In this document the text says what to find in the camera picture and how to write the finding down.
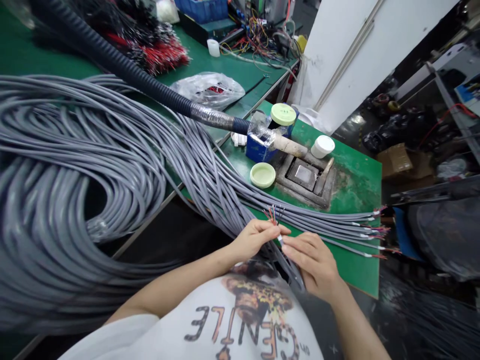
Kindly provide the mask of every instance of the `person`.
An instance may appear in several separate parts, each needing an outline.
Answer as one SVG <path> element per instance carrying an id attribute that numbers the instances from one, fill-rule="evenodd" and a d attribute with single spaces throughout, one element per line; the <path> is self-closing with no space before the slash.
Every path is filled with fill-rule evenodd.
<path id="1" fill-rule="evenodd" d="M 280 234 L 307 291 L 331 305 L 344 356 L 389 359 L 320 237 L 290 237 L 257 219 L 229 245 L 153 280 L 61 359 L 323 359 L 287 283 L 251 260 Z"/>

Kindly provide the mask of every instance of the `blue plastic crate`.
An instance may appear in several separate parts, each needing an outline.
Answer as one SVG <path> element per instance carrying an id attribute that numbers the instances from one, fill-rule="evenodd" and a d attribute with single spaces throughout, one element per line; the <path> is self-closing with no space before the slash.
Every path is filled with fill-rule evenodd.
<path id="1" fill-rule="evenodd" d="M 176 7 L 199 24 L 229 17 L 228 0 L 175 0 Z"/>

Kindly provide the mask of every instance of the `green workbench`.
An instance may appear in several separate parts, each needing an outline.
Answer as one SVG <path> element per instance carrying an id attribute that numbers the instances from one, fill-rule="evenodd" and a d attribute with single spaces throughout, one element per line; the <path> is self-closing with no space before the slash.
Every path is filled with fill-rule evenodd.
<path id="1" fill-rule="evenodd" d="M 270 113 L 271 108 L 272 104 L 267 101 L 263 101 L 258 107 L 266 114 Z M 297 143 L 310 148 L 315 139 L 322 134 L 322 132 L 310 125 L 297 121 L 291 138 Z M 344 175 L 337 176 L 336 190 L 332 195 L 328 213 L 366 213 L 380 208 L 382 201 L 382 165 L 338 140 L 333 139 L 333 141 L 335 141 L 335 150 L 332 153 L 332 156 L 335 158 L 334 166 L 340 169 Z M 226 141 L 221 149 L 244 179 L 250 182 L 250 169 L 255 162 L 245 156 L 245 147 L 235 147 L 232 141 Z M 282 191 L 280 186 L 277 186 L 275 183 L 264 191 L 292 205 L 308 208 L 306 204 Z M 250 210 L 258 219 L 266 220 L 262 212 L 254 209 Z M 292 230 L 292 236 L 297 236 L 301 233 L 292 226 L 284 225 Z M 372 248 L 342 240 L 336 241 L 365 253 L 378 254 L 378 251 Z M 335 257 L 341 277 L 353 287 L 377 298 L 379 293 L 379 259 L 363 257 L 329 243 L 327 245 Z"/>
<path id="2" fill-rule="evenodd" d="M 169 86 L 177 80 L 200 72 L 217 72 L 235 79 L 245 91 L 248 91 L 264 75 L 268 76 L 227 111 L 230 115 L 245 118 L 288 74 L 284 69 L 273 69 L 260 65 L 261 68 L 265 69 L 265 71 L 262 71 L 254 64 L 241 61 L 231 55 L 212 57 L 205 46 L 188 36 L 181 27 L 174 25 L 174 30 L 182 45 L 188 50 L 191 62 L 188 66 L 181 66 L 168 74 L 159 76 L 158 80 L 165 85 Z M 84 79 L 102 73 L 97 66 L 86 58 L 35 46 L 32 42 L 32 32 L 15 18 L 3 3 L 0 3 L 0 34 L 2 35 L 2 41 L 0 41 L 1 74 L 48 74 Z M 292 67 L 294 64 L 295 61 L 292 60 L 289 66 Z M 141 101 L 156 111 L 166 113 L 161 106 L 150 99 L 142 98 Z M 220 144 L 228 135 L 227 131 L 216 128 L 208 128 L 208 132 Z M 177 185 L 181 184 L 178 177 L 173 176 L 173 178 Z M 165 199 L 162 208 L 175 194 L 171 187 L 167 191 L 171 194 Z M 137 238 L 148 223 L 149 221 L 132 235 L 128 242 L 116 253 L 117 256 L 128 248 L 128 245 Z M 27 345 L 23 353 L 28 353 L 39 341 L 41 341 L 40 337 L 33 338 L 30 335 L 0 334 L 1 359 L 12 359 Z"/>
<path id="3" fill-rule="evenodd" d="M 238 60 L 230 55 L 218 58 L 212 57 L 206 47 L 186 35 L 179 26 L 175 26 L 174 29 L 182 45 L 188 49 L 191 63 L 189 66 L 182 66 L 168 74 L 159 76 L 159 81 L 165 85 L 171 85 L 177 80 L 200 72 L 211 71 L 223 73 L 235 79 L 245 90 L 248 90 L 267 74 L 268 78 L 244 96 L 227 113 L 245 118 L 252 109 L 259 105 L 266 113 L 270 112 L 271 104 L 262 102 L 262 100 L 288 74 L 284 69 L 265 67 L 268 72 L 264 72 L 254 64 Z M 2 34 L 2 42 L 0 42 L 0 71 L 2 74 L 49 74 L 83 79 L 101 73 L 95 65 L 85 58 L 36 47 L 31 41 L 31 31 L 14 18 L 3 5 L 0 5 L 0 32 Z M 149 99 L 142 99 L 141 101 L 154 110 L 161 111 L 160 106 L 155 102 Z M 245 149 L 235 148 L 231 141 L 225 141 L 228 135 L 225 130 L 209 128 L 208 131 L 217 142 L 223 144 L 222 150 L 228 155 L 230 161 L 245 179 L 250 181 L 249 173 L 253 162 L 245 157 Z M 320 134 L 316 129 L 299 121 L 293 130 L 292 138 L 309 147 Z M 338 214 L 357 213 L 379 208 L 381 202 L 381 165 L 341 142 L 335 141 L 335 143 L 335 165 L 341 167 L 347 176 L 339 180 L 339 190 L 332 197 L 329 212 Z M 266 191 L 279 199 L 305 207 L 298 200 L 281 192 L 275 185 Z M 165 204 L 171 200 L 173 194 L 165 200 Z M 255 210 L 253 213 L 259 219 L 263 219 L 262 213 Z M 135 232 L 131 241 L 129 240 L 126 246 L 122 247 L 122 251 L 128 247 L 128 244 L 131 244 L 147 224 L 148 222 Z M 299 234 L 297 229 L 290 228 L 293 235 Z M 377 297 L 378 259 L 363 258 L 335 246 L 330 248 L 337 261 L 340 275 L 352 286 Z M 2 338 L 4 341 L 9 341 L 7 337 L 2 336 Z M 23 341 L 18 337 L 15 339 L 23 343 L 31 337 L 26 336 Z"/>

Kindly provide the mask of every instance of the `coiled gray cable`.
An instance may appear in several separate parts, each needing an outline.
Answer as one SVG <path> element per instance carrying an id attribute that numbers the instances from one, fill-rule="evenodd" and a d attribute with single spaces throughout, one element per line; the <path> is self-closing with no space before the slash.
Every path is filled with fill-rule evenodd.
<path id="1" fill-rule="evenodd" d="M 137 229 L 159 209 L 168 183 L 232 238 L 254 218 L 246 206 L 275 204 L 285 223 L 303 231 L 366 244 L 373 231 L 355 223 L 368 221 L 373 212 L 321 213 L 264 193 L 245 182 L 203 125 L 166 109 L 168 119 L 123 95 L 132 91 L 112 75 L 0 76 L 0 151 L 6 164 L 0 174 L 0 330 L 95 329 L 152 279 L 181 265 L 181 259 L 121 263 L 95 245 Z M 8 154 L 16 157 L 8 162 Z M 192 203 L 177 189 L 167 164 Z M 106 201 L 100 214 L 85 219 L 92 180 L 103 187 Z M 273 243 L 264 250 L 298 277 Z M 296 285 L 301 288 L 301 278 Z"/>

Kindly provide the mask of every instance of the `white wall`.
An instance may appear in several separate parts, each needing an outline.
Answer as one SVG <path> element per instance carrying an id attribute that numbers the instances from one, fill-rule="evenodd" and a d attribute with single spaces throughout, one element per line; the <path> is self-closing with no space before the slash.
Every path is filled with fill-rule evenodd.
<path id="1" fill-rule="evenodd" d="M 377 0 L 323 0 L 289 103 L 313 108 Z M 457 0 L 384 0 L 374 26 L 318 110 L 333 133 Z"/>

